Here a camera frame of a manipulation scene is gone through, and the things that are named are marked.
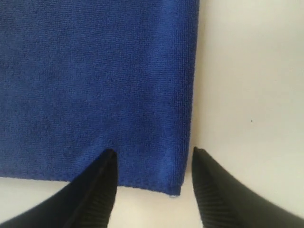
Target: blue microfiber towel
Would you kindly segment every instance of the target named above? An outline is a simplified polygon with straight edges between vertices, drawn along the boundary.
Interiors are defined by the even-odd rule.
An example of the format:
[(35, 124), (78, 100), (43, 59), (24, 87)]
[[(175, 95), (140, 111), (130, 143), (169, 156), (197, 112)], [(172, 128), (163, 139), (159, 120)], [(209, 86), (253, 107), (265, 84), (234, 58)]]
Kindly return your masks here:
[(198, 4), (0, 1), (0, 176), (71, 181), (113, 148), (120, 185), (178, 195)]

